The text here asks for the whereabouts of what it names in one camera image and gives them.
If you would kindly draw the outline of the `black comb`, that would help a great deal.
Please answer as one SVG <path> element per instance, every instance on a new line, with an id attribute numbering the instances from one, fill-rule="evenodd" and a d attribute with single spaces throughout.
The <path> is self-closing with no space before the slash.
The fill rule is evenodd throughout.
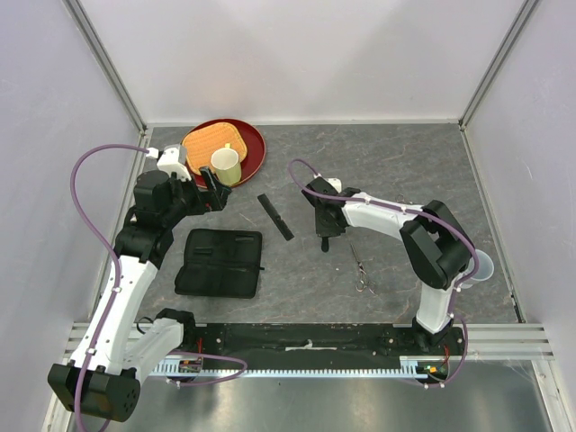
<path id="1" fill-rule="evenodd" d="M 293 235 L 292 231 L 288 228 L 286 222 L 280 216 L 277 209 L 272 205 L 272 203 L 270 202 L 270 200 L 266 196 L 266 194 L 265 193 L 260 194 L 257 197 L 257 199 L 260 202 L 260 204 L 262 205 L 262 207 L 264 208 L 266 214 L 272 220 L 273 224 L 277 227 L 277 229 L 283 235 L 284 239 L 286 241 L 290 241 L 291 239 L 293 239 L 294 235 Z"/>

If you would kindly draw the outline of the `black tool case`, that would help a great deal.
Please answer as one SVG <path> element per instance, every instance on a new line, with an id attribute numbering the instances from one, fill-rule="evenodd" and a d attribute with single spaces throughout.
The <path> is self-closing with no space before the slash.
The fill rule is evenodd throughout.
<path id="1" fill-rule="evenodd" d="M 252 299 L 257 292 L 263 236 L 259 231 L 193 229 L 175 293 L 184 296 Z"/>

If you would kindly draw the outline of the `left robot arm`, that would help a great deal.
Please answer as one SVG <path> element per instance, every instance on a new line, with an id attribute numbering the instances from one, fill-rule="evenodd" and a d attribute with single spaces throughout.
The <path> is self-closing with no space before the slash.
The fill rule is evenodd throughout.
<path id="1" fill-rule="evenodd" d="M 171 352 L 187 354 L 196 347 L 194 315 L 169 308 L 157 314 L 133 346 L 128 340 L 144 294 L 172 246 L 174 227 L 188 216 L 221 211 L 226 205 L 230 188 L 208 167 L 201 175 L 203 190 L 173 168 L 138 177 L 134 204 L 108 246 L 110 279 L 84 338 L 66 364 L 49 370 L 49 386 L 77 421 L 84 415 L 107 422 L 127 420 L 154 368 Z"/>

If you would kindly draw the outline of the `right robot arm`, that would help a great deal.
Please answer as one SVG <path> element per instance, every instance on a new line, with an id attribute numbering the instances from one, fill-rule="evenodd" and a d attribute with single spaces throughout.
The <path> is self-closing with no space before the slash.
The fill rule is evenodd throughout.
<path id="1" fill-rule="evenodd" d="M 411 267 L 422 283 L 414 319 L 413 346 L 422 354 L 435 353 L 444 343 L 451 322 L 451 298 L 464 272 L 476 258 L 473 243 L 454 215 L 440 201 L 424 206 L 387 202 L 355 188 L 339 191 L 318 175 L 302 190 L 315 211 L 321 250 L 349 227 L 382 233 L 402 242 Z"/>

